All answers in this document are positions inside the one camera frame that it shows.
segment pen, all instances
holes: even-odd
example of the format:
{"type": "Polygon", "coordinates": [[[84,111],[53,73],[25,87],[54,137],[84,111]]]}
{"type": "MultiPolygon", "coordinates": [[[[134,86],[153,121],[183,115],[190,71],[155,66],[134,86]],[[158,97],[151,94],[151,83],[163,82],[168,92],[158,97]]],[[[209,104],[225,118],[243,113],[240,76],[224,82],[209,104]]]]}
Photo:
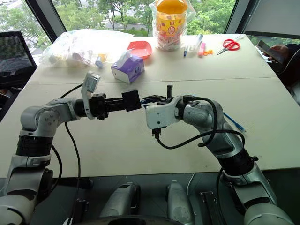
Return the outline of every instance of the pen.
{"type": "Polygon", "coordinates": [[[188,52],[188,46],[186,46],[186,48],[184,49],[183,57],[185,57],[187,55],[187,52],[188,52]]]}
{"type": "Polygon", "coordinates": [[[231,118],[230,116],[228,116],[225,112],[224,113],[224,116],[227,117],[232,123],[235,124],[235,126],[237,127],[237,129],[239,129],[241,132],[246,132],[246,130],[244,129],[244,127],[242,127],[240,124],[238,124],[237,122],[235,122],[233,120],[233,118],[231,118]]]}

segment marker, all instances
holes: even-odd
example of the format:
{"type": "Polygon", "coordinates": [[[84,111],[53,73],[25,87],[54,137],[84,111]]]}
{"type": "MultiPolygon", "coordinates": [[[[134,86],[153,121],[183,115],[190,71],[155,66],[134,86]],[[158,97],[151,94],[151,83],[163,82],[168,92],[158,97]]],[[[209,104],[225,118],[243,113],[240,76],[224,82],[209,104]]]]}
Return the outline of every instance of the marker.
{"type": "Polygon", "coordinates": [[[199,51],[198,51],[198,56],[199,56],[199,57],[202,57],[203,54],[204,54],[204,51],[205,51],[205,43],[204,43],[204,42],[201,42],[200,48],[199,48],[199,51]]]}
{"type": "Polygon", "coordinates": [[[188,52],[188,46],[186,46],[186,48],[184,49],[183,57],[185,57],[187,55],[187,52],[188,52]]]}

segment smartphone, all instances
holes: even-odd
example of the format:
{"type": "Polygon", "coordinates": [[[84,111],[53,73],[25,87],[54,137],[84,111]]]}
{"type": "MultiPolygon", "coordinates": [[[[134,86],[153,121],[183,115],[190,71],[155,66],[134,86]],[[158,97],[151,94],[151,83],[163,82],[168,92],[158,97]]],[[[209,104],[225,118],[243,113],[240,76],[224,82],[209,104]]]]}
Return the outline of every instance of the smartphone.
{"type": "Polygon", "coordinates": [[[270,49],[270,47],[264,43],[262,40],[260,40],[257,44],[257,47],[259,50],[261,50],[263,53],[268,54],[269,56],[271,56],[274,60],[276,60],[277,62],[279,62],[280,64],[283,64],[284,62],[284,58],[281,54],[279,54],[278,52],[276,52],[274,49],[270,49]]]}

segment plastic bag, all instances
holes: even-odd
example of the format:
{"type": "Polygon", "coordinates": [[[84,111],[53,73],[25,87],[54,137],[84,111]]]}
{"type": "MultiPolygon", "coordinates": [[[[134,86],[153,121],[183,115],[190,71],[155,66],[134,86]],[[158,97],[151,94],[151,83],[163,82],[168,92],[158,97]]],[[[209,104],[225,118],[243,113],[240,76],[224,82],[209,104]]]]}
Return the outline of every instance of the plastic bag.
{"type": "Polygon", "coordinates": [[[157,47],[165,51],[179,49],[181,47],[181,38],[187,33],[188,22],[196,15],[190,1],[156,0],[149,4],[149,7],[152,10],[153,36],[157,37],[157,47]],[[161,10],[159,7],[164,3],[167,4],[164,5],[164,10],[161,10]],[[176,3],[182,10],[177,10],[177,12],[180,12],[179,14],[170,14],[171,10],[174,9],[174,7],[170,7],[170,4],[176,3]]]}
{"type": "Polygon", "coordinates": [[[104,62],[113,63],[127,49],[131,37],[133,35],[112,30],[64,32],[44,50],[40,61],[52,67],[95,67],[101,54],[105,56],[104,62]]]}

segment office chair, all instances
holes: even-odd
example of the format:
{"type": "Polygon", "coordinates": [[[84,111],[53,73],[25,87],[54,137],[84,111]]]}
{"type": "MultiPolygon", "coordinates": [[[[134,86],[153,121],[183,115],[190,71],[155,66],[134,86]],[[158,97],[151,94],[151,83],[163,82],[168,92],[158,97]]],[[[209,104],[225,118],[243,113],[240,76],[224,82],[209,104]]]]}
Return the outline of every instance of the office chair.
{"type": "Polygon", "coordinates": [[[1,94],[0,122],[36,68],[21,31],[0,32],[0,90],[12,93],[1,94]]]}

